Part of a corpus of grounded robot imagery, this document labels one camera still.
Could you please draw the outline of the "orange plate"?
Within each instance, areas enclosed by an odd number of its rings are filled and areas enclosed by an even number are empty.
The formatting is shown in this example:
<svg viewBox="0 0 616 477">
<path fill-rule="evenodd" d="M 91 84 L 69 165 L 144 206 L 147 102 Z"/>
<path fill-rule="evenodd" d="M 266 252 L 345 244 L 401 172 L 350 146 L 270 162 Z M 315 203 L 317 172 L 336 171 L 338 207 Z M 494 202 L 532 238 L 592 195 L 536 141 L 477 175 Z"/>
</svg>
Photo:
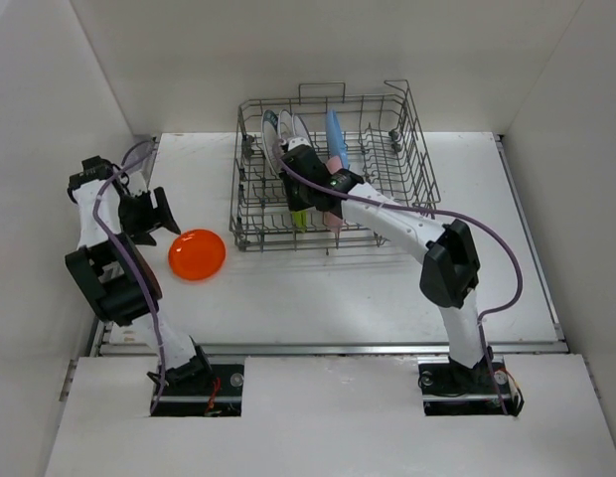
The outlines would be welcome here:
<svg viewBox="0 0 616 477">
<path fill-rule="evenodd" d="M 168 251 L 172 272 L 186 281 L 202 281 L 223 267 L 227 249 L 221 237 L 209 230 L 195 229 L 175 238 Z"/>
</svg>

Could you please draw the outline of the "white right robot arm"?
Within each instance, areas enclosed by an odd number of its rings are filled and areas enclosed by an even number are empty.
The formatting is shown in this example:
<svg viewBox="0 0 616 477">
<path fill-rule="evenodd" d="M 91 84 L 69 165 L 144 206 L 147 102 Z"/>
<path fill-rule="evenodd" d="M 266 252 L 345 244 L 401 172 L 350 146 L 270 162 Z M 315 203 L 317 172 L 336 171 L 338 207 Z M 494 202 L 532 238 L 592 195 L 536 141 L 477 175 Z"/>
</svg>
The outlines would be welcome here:
<svg viewBox="0 0 616 477">
<path fill-rule="evenodd" d="M 479 332 L 480 261 L 469 226 L 404 210 L 362 176 L 346 168 L 331 173 L 308 145 L 281 156 L 278 169 L 302 205 L 368 228 L 420 263 L 419 288 L 439 308 L 447 333 L 452 384 L 464 392 L 484 384 L 491 355 Z"/>
</svg>

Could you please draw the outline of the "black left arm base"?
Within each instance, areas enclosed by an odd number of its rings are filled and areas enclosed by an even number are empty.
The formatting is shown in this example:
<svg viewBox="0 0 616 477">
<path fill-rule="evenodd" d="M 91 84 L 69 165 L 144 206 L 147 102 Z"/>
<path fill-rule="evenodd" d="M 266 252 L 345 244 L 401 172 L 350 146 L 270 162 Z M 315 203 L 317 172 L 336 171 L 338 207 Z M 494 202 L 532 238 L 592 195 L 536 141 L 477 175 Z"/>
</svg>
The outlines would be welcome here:
<svg viewBox="0 0 616 477">
<path fill-rule="evenodd" d="M 158 396 L 159 375 L 148 373 L 153 383 L 149 404 L 152 417 L 240 417 L 244 363 L 212 364 L 214 374 L 194 378 L 177 387 L 166 386 Z"/>
</svg>

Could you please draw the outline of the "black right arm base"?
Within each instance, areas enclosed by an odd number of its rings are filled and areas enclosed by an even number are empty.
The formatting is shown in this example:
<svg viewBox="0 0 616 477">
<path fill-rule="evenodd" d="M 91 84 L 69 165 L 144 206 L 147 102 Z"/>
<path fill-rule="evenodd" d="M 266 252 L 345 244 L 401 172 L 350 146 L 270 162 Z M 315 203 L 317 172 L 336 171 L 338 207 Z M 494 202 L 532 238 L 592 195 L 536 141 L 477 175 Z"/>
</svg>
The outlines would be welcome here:
<svg viewBox="0 0 616 477">
<path fill-rule="evenodd" d="M 485 360 L 474 369 L 464 368 L 451 360 L 419 363 L 418 386 L 424 414 L 517 417 L 525 405 L 524 395 L 503 360 L 494 360 L 492 366 L 493 375 Z"/>
</svg>

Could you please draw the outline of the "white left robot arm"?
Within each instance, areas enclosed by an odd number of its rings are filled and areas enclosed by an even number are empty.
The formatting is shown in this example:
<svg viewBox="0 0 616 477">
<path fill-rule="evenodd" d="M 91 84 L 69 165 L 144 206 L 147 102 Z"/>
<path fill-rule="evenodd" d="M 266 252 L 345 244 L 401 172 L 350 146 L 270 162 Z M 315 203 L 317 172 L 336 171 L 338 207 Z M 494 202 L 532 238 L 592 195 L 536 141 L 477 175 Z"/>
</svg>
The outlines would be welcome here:
<svg viewBox="0 0 616 477">
<path fill-rule="evenodd" d="M 66 267 L 95 316 L 145 339 L 161 363 L 150 379 L 175 392 L 205 392 L 216 375 L 202 348 L 174 330 L 160 309 L 158 280 L 139 248 L 153 246 L 153 232 L 179 227 L 165 191 L 148 190 L 142 177 L 100 156 L 85 159 L 69 178 L 77 205 L 80 237 Z"/>
</svg>

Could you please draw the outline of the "pink plate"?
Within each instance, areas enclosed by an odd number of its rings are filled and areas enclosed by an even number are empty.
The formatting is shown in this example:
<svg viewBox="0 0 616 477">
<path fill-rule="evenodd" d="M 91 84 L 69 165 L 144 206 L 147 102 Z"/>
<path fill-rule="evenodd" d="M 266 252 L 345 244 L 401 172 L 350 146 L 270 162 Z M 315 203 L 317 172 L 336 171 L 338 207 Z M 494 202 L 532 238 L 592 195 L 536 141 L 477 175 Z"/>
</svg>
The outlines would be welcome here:
<svg viewBox="0 0 616 477">
<path fill-rule="evenodd" d="M 326 167 L 328 172 L 334 174 L 343 168 L 343 162 L 339 156 L 332 156 L 327 162 Z M 341 209 L 340 205 L 336 204 L 334 209 L 323 214 L 324 225 L 335 234 L 339 236 L 341 227 L 343 226 L 343 219 L 340 217 Z"/>
</svg>

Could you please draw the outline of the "blue plate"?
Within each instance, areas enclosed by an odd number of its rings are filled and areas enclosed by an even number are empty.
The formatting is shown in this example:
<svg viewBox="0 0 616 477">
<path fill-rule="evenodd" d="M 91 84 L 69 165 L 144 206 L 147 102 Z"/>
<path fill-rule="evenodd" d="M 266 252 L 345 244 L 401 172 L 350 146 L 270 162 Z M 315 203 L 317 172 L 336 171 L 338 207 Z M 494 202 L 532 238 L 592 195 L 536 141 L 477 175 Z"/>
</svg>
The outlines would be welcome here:
<svg viewBox="0 0 616 477">
<path fill-rule="evenodd" d="M 337 112 L 330 109 L 326 114 L 326 138 L 331 157 L 339 157 L 342 166 L 349 168 L 348 148 L 340 126 Z"/>
</svg>

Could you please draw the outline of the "patterned white plate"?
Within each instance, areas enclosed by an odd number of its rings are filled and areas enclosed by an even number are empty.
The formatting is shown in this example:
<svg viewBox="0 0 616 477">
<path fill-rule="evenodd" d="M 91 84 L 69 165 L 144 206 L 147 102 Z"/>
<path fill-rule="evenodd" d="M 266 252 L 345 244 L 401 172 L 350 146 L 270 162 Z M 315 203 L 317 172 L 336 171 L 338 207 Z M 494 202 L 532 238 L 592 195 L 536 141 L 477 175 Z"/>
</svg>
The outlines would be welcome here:
<svg viewBox="0 0 616 477">
<path fill-rule="evenodd" d="M 312 145 L 310 132 L 306 126 L 305 121 L 299 114 L 292 115 L 292 127 L 295 136 L 306 139 L 308 143 Z"/>
</svg>

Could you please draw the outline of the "white plate with green rim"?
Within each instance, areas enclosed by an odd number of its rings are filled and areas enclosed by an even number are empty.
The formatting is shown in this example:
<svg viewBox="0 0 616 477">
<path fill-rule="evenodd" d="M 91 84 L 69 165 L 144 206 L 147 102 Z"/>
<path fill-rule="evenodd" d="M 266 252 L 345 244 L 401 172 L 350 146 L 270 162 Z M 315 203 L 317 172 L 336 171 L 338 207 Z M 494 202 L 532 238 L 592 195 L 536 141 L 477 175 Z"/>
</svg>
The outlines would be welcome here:
<svg viewBox="0 0 616 477">
<path fill-rule="evenodd" d="M 264 157 L 271 173 L 278 177 L 280 173 L 280 158 L 283 155 L 281 138 L 278 134 L 279 119 L 277 114 L 266 109 L 261 118 L 261 140 Z"/>
</svg>

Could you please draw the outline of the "white blue-rimmed plate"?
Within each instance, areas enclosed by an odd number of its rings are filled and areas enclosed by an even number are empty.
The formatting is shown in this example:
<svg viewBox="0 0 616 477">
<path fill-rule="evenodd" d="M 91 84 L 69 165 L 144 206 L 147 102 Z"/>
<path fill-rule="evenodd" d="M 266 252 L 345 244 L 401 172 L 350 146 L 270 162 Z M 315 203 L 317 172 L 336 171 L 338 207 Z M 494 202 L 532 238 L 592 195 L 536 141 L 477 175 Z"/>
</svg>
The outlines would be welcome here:
<svg viewBox="0 0 616 477">
<path fill-rule="evenodd" d="M 283 145 L 287 145 L 294 136 L 294 124 L 292 114 L 287 109 L 282 109 L 278 115 L 277 135 Z"/>
</svg>

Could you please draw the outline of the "front aluminium rail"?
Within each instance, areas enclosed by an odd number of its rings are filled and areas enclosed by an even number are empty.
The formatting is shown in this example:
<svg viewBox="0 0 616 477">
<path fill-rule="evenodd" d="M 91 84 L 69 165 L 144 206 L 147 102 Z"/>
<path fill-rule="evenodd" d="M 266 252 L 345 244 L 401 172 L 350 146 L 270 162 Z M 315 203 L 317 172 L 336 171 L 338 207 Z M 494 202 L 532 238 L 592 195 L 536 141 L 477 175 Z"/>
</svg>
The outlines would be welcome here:
<svg viewBox="0 0 616 477">
<path fill-rule="evenodd" d="M 356 355 L 447 355 L 447 344 L 203 344 L 203 350 L 214 356 L 356 356 Z M 509 354 L 567 354 L 565 341 L 494 343 L 495 353 Z M 88 357 L 150 356 L 147 345 L 111 344 L 102 341 L 86 353 Z"/>
</svg>

